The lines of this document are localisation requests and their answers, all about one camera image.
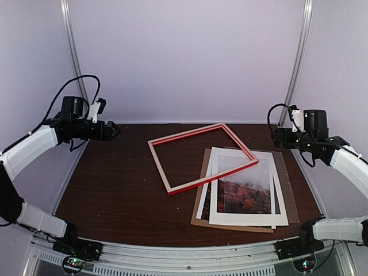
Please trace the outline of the clear acrylic sheet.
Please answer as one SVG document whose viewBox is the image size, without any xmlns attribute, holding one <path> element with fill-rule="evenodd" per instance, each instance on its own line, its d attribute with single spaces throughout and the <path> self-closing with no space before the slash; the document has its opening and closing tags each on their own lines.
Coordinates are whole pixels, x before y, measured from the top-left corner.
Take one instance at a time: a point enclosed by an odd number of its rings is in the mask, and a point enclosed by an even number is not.
<svg viewBox="0 0 368 276">
<path fill-rule="evenodd" d="M 291 224 L 299 223 L 300 219 L 283 155 L 280 152 L 271 151 L 253 151 L 252 153 L 259 159 L 258 164 L 266 164 L 269 166 L 272 212 L 275 212 L 275 214 L 281 213 L 280 203 L 277 196 L 276 181 L 278 181 L 283 196 L 283 203 L 286 209 L 288 222 Z"/>
</svg>

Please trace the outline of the red wooden picture frame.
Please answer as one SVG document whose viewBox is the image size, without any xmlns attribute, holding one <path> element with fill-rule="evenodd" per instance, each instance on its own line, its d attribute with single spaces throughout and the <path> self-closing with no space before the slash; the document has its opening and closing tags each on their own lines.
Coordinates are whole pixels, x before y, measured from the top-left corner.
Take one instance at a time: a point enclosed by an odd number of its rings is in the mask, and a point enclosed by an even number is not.
<svg viewBox="0 0 368 276">
<path fill-rule="evenodd" d="M 213 124 L 147 142 L 168 195 L 182 193 L 205 183 L 254 167 L 259 159 L 226 124 Z M 205 150 L 224 149 L 230 143 L 240 150 L 241 161 L 222 170 L 201 167 Z"/>
</svg>

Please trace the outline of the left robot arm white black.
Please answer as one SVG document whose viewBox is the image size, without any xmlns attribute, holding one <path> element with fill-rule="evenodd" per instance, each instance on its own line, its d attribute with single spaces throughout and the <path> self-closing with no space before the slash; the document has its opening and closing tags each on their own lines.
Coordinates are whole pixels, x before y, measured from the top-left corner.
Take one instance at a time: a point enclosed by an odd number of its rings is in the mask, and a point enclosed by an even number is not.
<svg viewBox="0 0 368 276">
<path fill-rule="evenodd" d="M 18 224 L 60 239 L 61 247 L 70 255 L 78 255 L 83 244 L 76 226 L 27 203 L 13 185 L 17 175 L 43 153 L 62 143 L 112 141 L 121 129 L 113 122 L 98 119 L 106 101 L 99 98 L 87 112 L 82 97 L 65 96 L 60 112 L 47 118 L 37 130 L 1 152 L 1 218 L 6 225 Z"/>
</svg>

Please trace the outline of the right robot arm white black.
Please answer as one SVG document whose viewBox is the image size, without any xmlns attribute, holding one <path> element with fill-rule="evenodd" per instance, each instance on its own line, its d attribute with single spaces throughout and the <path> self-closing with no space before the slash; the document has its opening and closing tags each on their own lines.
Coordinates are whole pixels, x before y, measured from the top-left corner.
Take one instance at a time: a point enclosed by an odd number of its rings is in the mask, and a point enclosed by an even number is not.
<svg viewBox="0 0 368 276">
<path fill-rule="evenodd" d="M 340 136 L 330 136 L 325 110 L 300 110 L 287 106 L 290 128 L 269 126 L 270 137 L 277 148 L 308 152 L 309 167 L 317 160 L 344 175 L 364 196 L 367 195 L 367 161 Z M 308 253 L 317 241 L 338 240 L 367 246 L 367 216 L 352 218 L 316 218 L 304 223 L 295 241 L 298 253 Z"/>
</svg>

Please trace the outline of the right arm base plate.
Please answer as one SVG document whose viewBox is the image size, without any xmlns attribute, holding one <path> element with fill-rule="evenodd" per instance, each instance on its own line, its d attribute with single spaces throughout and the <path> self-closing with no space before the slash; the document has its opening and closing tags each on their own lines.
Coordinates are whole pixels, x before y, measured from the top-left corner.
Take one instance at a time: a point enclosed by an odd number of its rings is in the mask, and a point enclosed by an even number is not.
<svg viewBox="0 0 368 276">
<path fill-rule="evenodd" d="M 279 260 L 296 258 L 324 249 L 322 241 L 314 240 L 305 243 L 299 237 L 289 240 L 279 239 L 274 246 Z"/>
</svg>

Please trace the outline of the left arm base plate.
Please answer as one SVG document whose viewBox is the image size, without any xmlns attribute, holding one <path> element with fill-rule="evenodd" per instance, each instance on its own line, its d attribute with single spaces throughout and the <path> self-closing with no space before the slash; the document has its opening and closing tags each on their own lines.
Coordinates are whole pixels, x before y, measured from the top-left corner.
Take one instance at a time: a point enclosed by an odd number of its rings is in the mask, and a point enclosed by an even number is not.
<svg viewBox="0 0 368 276">
<path fill-rule="evenodd" d="M 76 242 L 71 242 L 67 239 L 56 238 L 52 249 L 86 261 L 99 261 L 103 245 L 100 242 L 85 239 L 77 239 Z"/>
</svg>

